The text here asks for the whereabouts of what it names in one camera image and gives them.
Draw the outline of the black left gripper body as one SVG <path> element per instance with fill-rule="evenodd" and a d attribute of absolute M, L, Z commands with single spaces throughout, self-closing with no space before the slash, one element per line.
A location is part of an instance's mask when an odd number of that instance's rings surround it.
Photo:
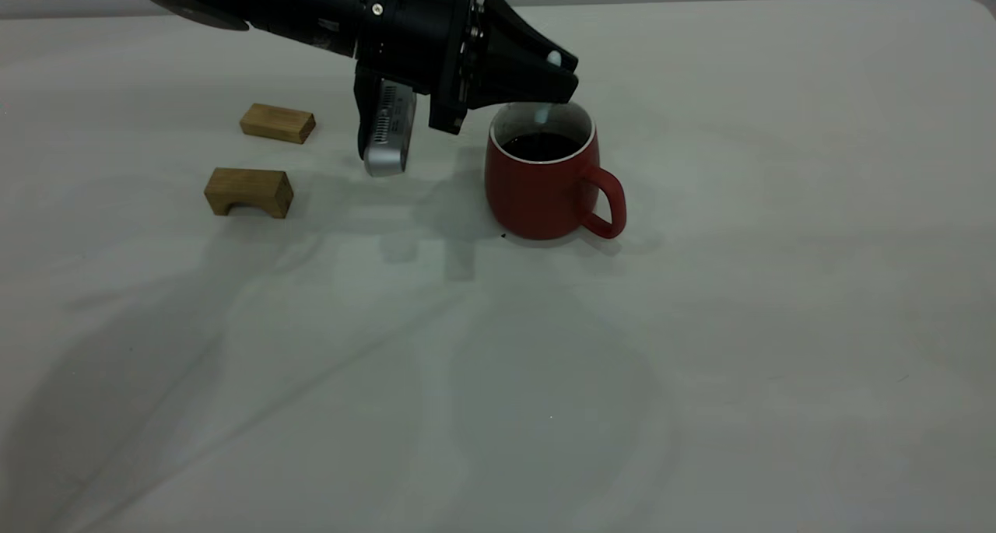
<path fill-rule="evenodd" d="M 468 111 L 468 57 L 474 51 L 480 20 L 478 0 L 428 0 L 433 65 L 428 75 L 428 126 L 458 135 Z"/>

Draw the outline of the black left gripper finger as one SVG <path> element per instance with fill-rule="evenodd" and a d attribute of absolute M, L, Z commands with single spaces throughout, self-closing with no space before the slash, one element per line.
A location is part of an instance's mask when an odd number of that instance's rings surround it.
<path fill-rule="evenodd" d="M 539 33 L 522 16 L 519 16 L 506 0 L 485 0 L 485 23 L 494 32 L 501 33 L 520 51 L 529 52 L 548 61 L 552 52 L 559 55 L 558 65 L 567 71 L 575 72 L 577 56 Z"/>
<path fill-rule="evenodd" d="M 569 103 L 579 86 L 576 68 L 576 55 L 563 48 L 536 52 L 509 39 L 488 39 L 472 69 L 466 107 Z"/>

